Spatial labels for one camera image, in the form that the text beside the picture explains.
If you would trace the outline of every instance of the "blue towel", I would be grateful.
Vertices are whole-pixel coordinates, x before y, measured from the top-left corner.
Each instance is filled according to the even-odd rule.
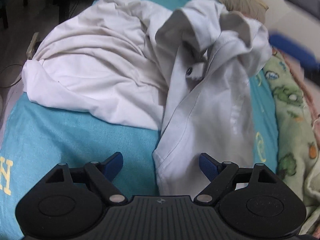
[[[124,166],[114,185],[128,198],[157,195],[151,154],[159,138],[158,131],[106,123],[89,113],[46,108],[31,103],[24,93],[11,112],[0,150],[6,175],[0,177],[0,239],[22,238],[15,207],[60,162],[81,167],[120,151]]]

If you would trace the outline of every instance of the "bed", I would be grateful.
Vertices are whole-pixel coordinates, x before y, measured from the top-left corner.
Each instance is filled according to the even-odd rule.
[[[169,10],[174,10],[184,6],[189,0],[151,1]],[[266,9],[261,1],[257,2],[257,6],[260,9]],[[311,126],[307,125],[311,122],[308,105],[302,93],[300,94],[300,88],[292,84],[294,80],[284,61],[280,53],[274,51],[268,65],[250,78],[250,104],[255,136],[252,139],[253,150],[250,152],[251,164],[247,166],[253,163],[265,163],[273,172],[278,171],[289,186],[295,184],[297,178],[303,178],[302,181],[299,181],[295,193],[299,192],[298,196],[306,201],[305,204],[308,206],[308,216],[311,219],[305,226],[304,233],[306,233],[314,229],[312,225],[319,216],[317,212],[315,213],[318,208],[316,198],[306,198],[303,192],[305,176],[311,173],[313,167],[318,163],[317,142]],[[279,71],[285,73],[285,79],[280,80],[277,77],[276,74],[279,74]],[[294,86],[296,96],[292,104],[281,100],[283,93],[286,92],[279,89],[290,82]],[[124,156],[124,168],[113,183],[129,198],[136,194],[156,195],[159,193],[152,158],[152,152],[157,148],[161,138],[160,129],[157,129],[156,126],[153,126],[153,129],[150,127],[147,129],[133,127],[131,123],[112,124],[89,113],[41,106],[30,102],[27,94],[22,93],[21,85],[13,92],[16,95],[22,95],[8,116],[0,151],[1,239],[20,239],[22,237],[14,217],[17,202],[44,174],[60,162],[68,163],[70,167],[77,167],[89,161],[103,161],[114,152],[120,151]],[[301,107],[303,117],[296,113]],[[290,125],[296,123],[303,125],[305,131],[300,143],[307,142],[297,154],[304,154],[307,151],[306,154],[310,155],[311,160],[304,160],[305,156],[301,156],[301,160],[296,161],[296,165],[303,166],[307,163],[309,165],[307,169],[297,168],[294,163],[292,164],[294,161],[291,160],[295,158],[296,153],[288,157],[287,152],[282,150],[284,156],[278,157],[283,147],[288,145],[294,147],[293,138],[284,136],[285,132],[282,129],[286,130]]]

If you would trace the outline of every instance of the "black cable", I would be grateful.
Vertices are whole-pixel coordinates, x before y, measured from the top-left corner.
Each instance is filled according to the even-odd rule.
[[[6,70],[7,68],[9,68],[9,67],[11,67],[11,66],[21,66],[21,67],[23,67],[23,65],[20,65],[20,64],[11,64],[11,65],[5,67],[3,70],[0,71],[0,76],[1,76],[1,74],[2,74],[2,72],[3,72],[4,70]],[[14,85],[18,84],[18,82],[19,82],[20,80],[21,80],[21,76],[20,76],[20,78],[19,78],[17,81],[13,82],[11,85],[5,86],[5,87],[0,86],[0,88],[10,88],[10,87],[13,87]]]
[[[72,17],[73,13],[75,12],[77,6],[79,4],[79,0],[72,6],[72,8],[70,9],[70,12],[72,11],[72,13],[69,15],[69,19]]]

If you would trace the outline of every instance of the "yellow letter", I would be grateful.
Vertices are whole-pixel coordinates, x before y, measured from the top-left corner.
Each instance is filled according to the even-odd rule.
[[[257,132],[256,134],[256,144],[257,144],[257,151],[258,151],[259,158],[261,162],[265,163],[267,161],[267,157],[264,151],[263,137],[259,132]]]
[[[11,195],[11,190],[9,190],[10,184],[10,167],[13,165],[13,161],[7,160],[5,163],[7,164],[7,171],[3,168],[4,158],[0,157],[0,189],[2,189],[1,185],[1,176],[3,174],[4,178],[6,179],[6,185],[3,189],[4,193]]]

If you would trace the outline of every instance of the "cartoon print blanket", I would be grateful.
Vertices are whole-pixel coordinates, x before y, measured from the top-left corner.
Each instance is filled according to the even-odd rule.
[[[306,206],[307,218],[300,233],[311,233],[320,215],[320,160],[310,111],[280,52],[273,49],[263,71],[276,103],[277,174]]]

